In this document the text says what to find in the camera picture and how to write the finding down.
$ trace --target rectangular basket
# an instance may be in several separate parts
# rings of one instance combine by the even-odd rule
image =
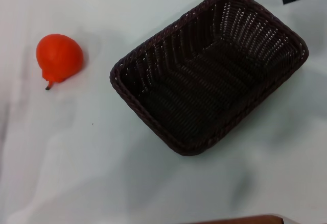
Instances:
[[[215,145],[308,58],[254,0],[205,0],[112,69],[110,81],[172,150]]]

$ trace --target brown object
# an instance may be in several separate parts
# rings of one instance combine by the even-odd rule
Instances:
[[[284,224],[283,219],[273,215],[252,216],[231,220],[215,220],[198,224]]]
[[[117,93],[172,150],[215,145],[307,59],[253,0],[205,0],[112,69]]]

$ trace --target basket bottom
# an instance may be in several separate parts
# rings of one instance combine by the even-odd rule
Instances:
[[[228,44],[215,43],[152,84],[143,106],[177,140],[196,143],[260,80]]]

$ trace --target pear stem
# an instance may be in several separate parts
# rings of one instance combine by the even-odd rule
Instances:
[[[49,84],[46,87],[46,90],[50,90],[52,86],[53,86],[53,82],[52,81],[49,81]]]

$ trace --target white surface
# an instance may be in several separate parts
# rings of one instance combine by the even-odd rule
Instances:
[[[109,72],[202,0],[0,0],[0,223],[180,223],[278,213],[327,222],[327,0],[257,0],[307,42],[307,63],[206,153],[170,150]],[[44,90],[49,33],[85,49]]]

